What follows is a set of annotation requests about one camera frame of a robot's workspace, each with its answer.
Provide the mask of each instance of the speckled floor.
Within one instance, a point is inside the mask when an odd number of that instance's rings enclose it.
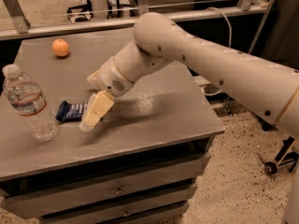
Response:
[[[49,15],[51,19],[54,16],[44,4],[53,4],[56,0],[38,0],[38,4],[35,1],[21,0],[27,17],[35,25],[48,25]],[[52,6],[57,14],[64,14],[65,8],[74,3],[73,0],[60,1]],[[0,30],[13,28],[7,13],[0,10]],[[56,17],[56,23],[67,22],[65,14]],[[257,153],[272,161],[286,137],[279,131],[265,133],[256,117],[238,103],[231,103],[233,117],[226,114],[222,104],[213,107],[226,131],[215,138],[209,150],[212,158],[204,174],[196,180],[198,189],[189,201],[190,207],[182,217],[156,224],[280,223],[294,172],[290,174],[289,167],[284,166],[276,175],[266,175]],[[0,224],[6,223],[38,221],[34,218],[22,220],[0,208]]]

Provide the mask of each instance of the plastic water bottle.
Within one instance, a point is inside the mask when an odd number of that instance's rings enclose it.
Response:
[[[49,141],[59,131],[45,96],[38,84],[16,64],[6,65],[3,93],[16,109],[29,131],[39,141]]]

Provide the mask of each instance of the metal frame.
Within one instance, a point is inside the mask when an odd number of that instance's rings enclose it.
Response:
[[[250,50],[252,50],[252,48],[255,46],[258,36],[260,35],[260,32],[263,29],[264,22],[270,12],[274,0],[270,0],[269,2],[267,0],[252,0],[252,3],[254,5],[252,5],[251,2],[249,2],[249,0],[241,0],[241,1],[243,2],[239,2],[240,4],[239,7],[220,8],[220,11],[228,17],[243,16],[243,15],[256,14],[256,13],[264,14],[259,30],[251,44]],[[113,20],[105,20],[105,21],[88,21],[88,22],[72,23],[66,25],[30,27],[28,20],[26,20],[26,18],[24,17],[21,11],[20,5],[18,7],[20,8],[19,14],[22,14],[21,18],[23,18],[21,24],[21,28],[23,28],[23,30],[20,29],[19,22],[15,23],[15,21],[17,21],[17,19],[19,19],[20,16],[18,17],[11,16],[16,26],[16,30],[0,31],[0,40],[26,39],[26,38],[34,38],[34,37],[42,37],[42,36],[50,36],[50,35],[68,35],[68,34],[92,32],[92,31],[132,27],[136,21],[136,18],[126,18],[126,19],[113,19]],[[149,12],[148,0],[138,0],[138,9],[139,9],[139,14]],[[185,11],[185,12],[168,13],[164,15],[173,21],[196,21],[196,20],[205,20],[205,19],[215,19],[215,18],[220,18],[222,16],[220,13],[211,10]]]
[[[7,11],[12,19],[12,22],[19,34],[27,33],[30,27],[30,22],[26,19],[21,10],[18,0],[3,0],[7,7]]]

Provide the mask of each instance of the orange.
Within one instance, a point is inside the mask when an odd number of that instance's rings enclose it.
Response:
[[[69,47],[66,41],[62,39],[56,39],[52,43],[52,50],[58,57],[65,57],[68,55]]]

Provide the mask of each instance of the wire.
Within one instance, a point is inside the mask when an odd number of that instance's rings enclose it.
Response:
[[[226,15],[220,9],[215,8],[215,7],[209,7],[208,10],[218,11],[223,16],[223,18],[226,20],[227,25],[228,25],[228,29],[229,29],[228,47],[230,48],[232,46],[232,36],[233,36],[233,31],[232,31],[232,25],[231,25],[231,23],[229,22],[229,20],[226,17]]]
[[[220,9],[218,9],[216,7],[208,7],[207,9],[208,10],[218,11],[223,16],[223,18],[226,20],[226,23],[227,23],[228,29],[229,29],[228,47],[230,48],[232,46],[233,30],[232,30],[232,25],[229,22],[227,16]],[[202,89],[202,91],[203,91],[203,93],[204,93],[205,96],[214,96],[214,95],[219,94],[219,93],[222,92],[222,90],[218,90],[218,91],[216,91],[214,93],[206,93],[205,89]]]

